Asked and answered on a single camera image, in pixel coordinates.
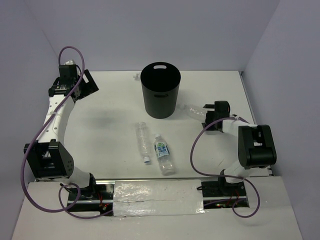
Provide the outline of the labelled bottle white cap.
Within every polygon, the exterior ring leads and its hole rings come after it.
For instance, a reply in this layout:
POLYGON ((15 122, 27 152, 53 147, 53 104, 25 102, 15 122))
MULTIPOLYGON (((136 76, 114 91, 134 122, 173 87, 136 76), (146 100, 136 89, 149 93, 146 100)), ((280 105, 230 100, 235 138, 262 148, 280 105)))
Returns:
POLYGON ((160 134, 155 134, 153 148, 162 175, 170 176, 176 172, 167 142, 160 134))

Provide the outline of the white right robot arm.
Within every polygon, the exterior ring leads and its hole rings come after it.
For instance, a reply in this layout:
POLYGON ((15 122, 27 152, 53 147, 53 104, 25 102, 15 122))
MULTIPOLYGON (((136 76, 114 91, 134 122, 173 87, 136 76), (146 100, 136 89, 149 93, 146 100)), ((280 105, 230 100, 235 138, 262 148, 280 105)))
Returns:
POLYGON ((236 114, 231 114, 228 101, 205 104, 202 126, 208 135, 231 140, 237 147, 237 157, 226 169, 221 170, 217 182, 203 183, 205 194, 214 192, 219 196, 233 196, 241 192, 244 179, 257 175, 263 169, 274 165, 277 153, 269 125, 250 124, 236 114))

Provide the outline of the crushed clear plastic bottle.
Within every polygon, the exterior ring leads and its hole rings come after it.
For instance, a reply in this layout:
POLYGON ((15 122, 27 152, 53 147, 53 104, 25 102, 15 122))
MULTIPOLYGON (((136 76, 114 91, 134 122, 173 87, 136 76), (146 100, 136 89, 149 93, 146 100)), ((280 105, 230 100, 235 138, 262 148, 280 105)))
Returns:
POLYGON ((203 107, 194 104, 179 104, 177 105, 177 108, 194 120, 203 123, 206 119, 207 110, 205 110, 203 107))

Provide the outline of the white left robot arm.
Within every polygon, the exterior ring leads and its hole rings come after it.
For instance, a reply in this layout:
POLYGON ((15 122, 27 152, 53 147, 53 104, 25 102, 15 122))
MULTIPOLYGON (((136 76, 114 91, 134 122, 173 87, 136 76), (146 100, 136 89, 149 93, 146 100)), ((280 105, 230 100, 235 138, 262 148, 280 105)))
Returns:
POLYGON ((49 108, 45 118, 53 119, 36 138, 27 162, 37 180, 75 183, 80 188, 81 199, 90 200, 98 194, 95 178, 75 166, 64 145, 68 120, 76 101, 99 89, 88 70, 83 72, 88 81, 82 80, 76 86, 81 73, 80 67, 72 60, 59 66, 59 77, 48 90, 49 108))

